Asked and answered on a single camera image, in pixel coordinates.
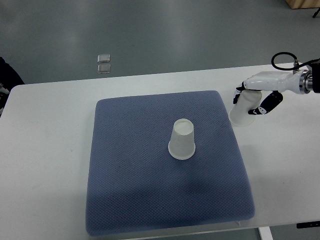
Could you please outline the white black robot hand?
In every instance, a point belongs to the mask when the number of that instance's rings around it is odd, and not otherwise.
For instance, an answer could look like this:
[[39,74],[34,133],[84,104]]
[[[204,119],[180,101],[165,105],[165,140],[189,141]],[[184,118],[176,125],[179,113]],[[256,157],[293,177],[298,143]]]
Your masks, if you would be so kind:
[[270,94],[259,106],[248,110],[249,115],[265,115],[276,108],[283,100],[282,93],[291,91],[303,95],[317,90],[310,70],[296,73],[280,71],[262,71],[243,81],[234,92],[233,104],[237,104],[243,91],[267,91]]

